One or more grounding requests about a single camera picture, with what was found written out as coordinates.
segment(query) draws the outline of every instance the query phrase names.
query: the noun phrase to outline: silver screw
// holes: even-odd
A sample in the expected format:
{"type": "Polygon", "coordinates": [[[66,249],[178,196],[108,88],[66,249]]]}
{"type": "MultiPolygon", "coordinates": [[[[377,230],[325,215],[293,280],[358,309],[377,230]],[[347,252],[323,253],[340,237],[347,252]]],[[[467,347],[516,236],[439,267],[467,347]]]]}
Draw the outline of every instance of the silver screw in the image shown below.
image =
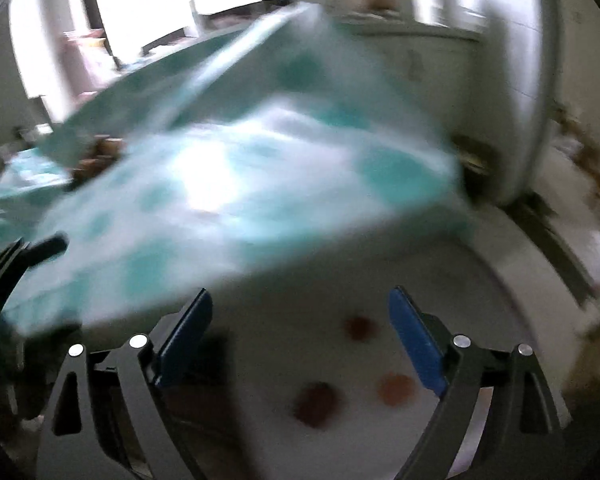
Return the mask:
{"type": "Polygon", "coordinates": [[[529,357],[534,354],[534,349],[529,345],[522,344],[518,345],[518,352],[520,352],[520,355],[529,357]]]}
{"type": "Polygon", "coordinates": [[[129,344],[132,348],[142,348],[146,345],[147,341],[149,341],[149,339],[144,334],[136,334],[129,340],[129,344]]]}
{"type": "Polygon", "coordinates": [[[84,346],[82,346],[81,344],[75,344],[72,345],[71,348],[69,348],[69,355],[71,357],[78,357],[78,355],[80,355],[83,351],[84,346]]]}
{"type": "Polygon", "coordinates": [[[467,336],[460,334],[454,338],[454,345],[458,348],[469,348],[471,340],[467,336]]]}

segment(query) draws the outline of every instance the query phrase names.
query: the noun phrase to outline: metal pin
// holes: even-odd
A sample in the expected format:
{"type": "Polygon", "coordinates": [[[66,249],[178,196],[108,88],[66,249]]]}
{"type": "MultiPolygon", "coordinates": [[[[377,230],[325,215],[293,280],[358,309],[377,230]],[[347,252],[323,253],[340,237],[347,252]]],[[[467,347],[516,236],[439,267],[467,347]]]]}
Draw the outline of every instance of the metal pin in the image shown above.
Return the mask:
{"type": "Polygon", "coordinates": [[[534,349],[529,345],[522,344],[518,345],[518,352],[520,352],[520,355],[529,357],[530,355],[534,354],[534,349]]]}
{"type": "Polygon", "coordinates": [[[129,340],[129,344],[132,348],[142,348],[147,341],[149,341],[149,338],[144,334],[136,334],[129,340]]]}
{"type": "Polygon", "coordinates": [[[69,355],[71,357],[78,357],[84,351],[84,346],[81,344],[75,344],[69,348],[69,355]]]}
{"type": "Polygon", "coordinates": [[[467,336],[460,334],[454,338],[454,345],[458,348],[469,348],[471,340],[467,336]]]}

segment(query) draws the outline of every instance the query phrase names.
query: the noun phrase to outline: brown object in window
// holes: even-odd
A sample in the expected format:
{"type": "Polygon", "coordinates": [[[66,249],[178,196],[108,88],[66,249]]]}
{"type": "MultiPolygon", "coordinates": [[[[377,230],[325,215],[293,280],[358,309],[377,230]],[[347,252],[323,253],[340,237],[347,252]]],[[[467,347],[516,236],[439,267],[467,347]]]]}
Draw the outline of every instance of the brown object in window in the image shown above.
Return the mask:
{"type": "Polygon", "coordinates": [[[413,399],[416,395],[416,382],[402,374],[386,374],[378,383],[378,396],[382,403],[391,406],[400,406],[413,399]]]}
{"type": "Polygon", "coordinates": [[[368,317],[351,316],[344,322],[344,329],[352,341],[369,341],[378,332],[378,326],[368,317]]]}
{"type": "Polygon", "coordinates": [[[294,417],[310,428],[320,430],[338,411],[340,396],[327,383],[311,383],[296,398],[294,417]]]}

